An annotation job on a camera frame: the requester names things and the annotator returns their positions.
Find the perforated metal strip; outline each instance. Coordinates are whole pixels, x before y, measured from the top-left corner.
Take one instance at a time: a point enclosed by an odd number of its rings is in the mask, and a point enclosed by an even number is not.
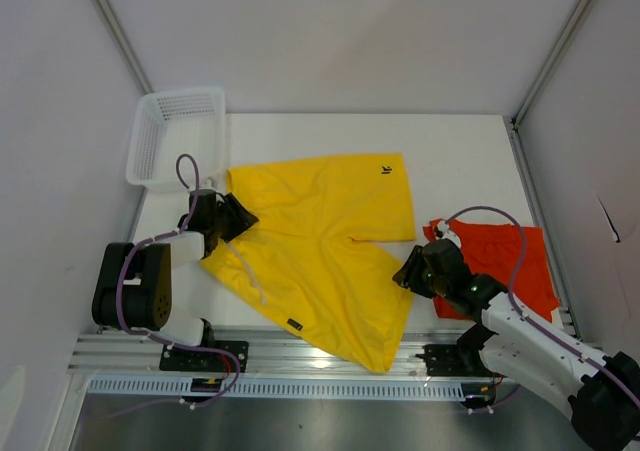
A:
[[[191,378],[97,376],[90,393],[207,396],[191,392]],[[339,380],[241,378],[229,392],[235,397],[359,399],[390,401],[462,401],[460,383],[424,381],[366,382]]]

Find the white table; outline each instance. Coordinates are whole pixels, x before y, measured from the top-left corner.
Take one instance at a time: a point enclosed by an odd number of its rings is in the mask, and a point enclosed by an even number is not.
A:
[[[501,208],[521,224],[532,224],[500,116],[235,114],[227,117],[227,137],[230,166],[335,154],[401,152],[413,195],[418,243],[426,242],[422,225],[477,204]],[[187,212],[187,199],[184,191],[148,193],[135,240],[175,228]],[[501,216],[488,212],[475,212],[464,219],[504,222]],[[413,244],[382,246],[404,261]],[[214,326],[276,328],[197,263],[174,272],[172,286],[176,305]],[[467,327],[467,322],[438,318],[432,302],[416,296],[406,331]]]

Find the laundry basket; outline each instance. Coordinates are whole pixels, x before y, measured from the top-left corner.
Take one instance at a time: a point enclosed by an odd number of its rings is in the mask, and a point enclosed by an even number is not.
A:
[[[226,170],[224,92],[220,88],[190,88],[144,96],[138,103],[127,160],[127,181],[151,191],[182,188],[176,159],[189,153],[198,163],[200,182],[223,179]],[[195,185],[188,161],[180,167],[185,181]]]

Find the metal post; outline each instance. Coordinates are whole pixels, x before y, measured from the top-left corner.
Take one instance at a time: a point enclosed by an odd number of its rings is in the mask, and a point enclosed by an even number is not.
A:
[[[151,84],[149,83],[149,80],[147,79],[147,76],[142,69],[142,66],[140,65],[140,61],[138,60],[136,53],[133,51],[129,40],[127,39],[127,36],[122,29],[122,26],[120,25],[120,21],[118,20],[118,17],[116,16],[116,13],[113,10],[113,7],[111,6],[109,0],[91,1],[93,2],[96,11],[100,15],[100,18],[102,18],[102,22],[107,28],[109,35],[113,39],[114,44],[118,48],[122,59],[129,68],[131,76],[140,92],[142,94],[153,93],[153,88],[151,87]]]
[[[571,12],[571,15],[569,16],[569,19],[562,28],[562,31],[560,32],[556,43],[551,49],[549,56],[547,56],[547,59],[542,65],[542,68],[538,72],[538,76],[527,91],[522,104],[516,112],[516,116],[513,121],[513,127],[516,131],[520,129],[520,125],[526,117],[527,112],[531,108],[531,105],[540,94],[548,79],[553,74],[553,71],[555,71],[558,63],[575,38],[578,30],[580,29],[580,26],[589,14],[589,11],[591,10],[591,8],[593,8],[595,1],[596,0],[578,0],[578,2],[576,3],[573,11]]]

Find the red fabric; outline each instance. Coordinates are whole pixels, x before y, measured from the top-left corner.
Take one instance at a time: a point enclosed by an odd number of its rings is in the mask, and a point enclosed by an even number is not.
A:
[[[433,232],[440,219],[423,228],[429,241],[436,239]],[[467,224],[461,221],[449,223],[451,230],[460,237],[460,250],[472,273],[488,274],[509,284],[522,245],[520,233],[510,224]],[[547,269],[547,255],[540,228],[524,228],[527,236],[527,255],[516,277],[514,292],[524,304],[551,321],[551,311],[560,302],[553,293],[551,277]],[[436,313],[441,318],[469,319],[456,313],[440,296],[433,300]]]

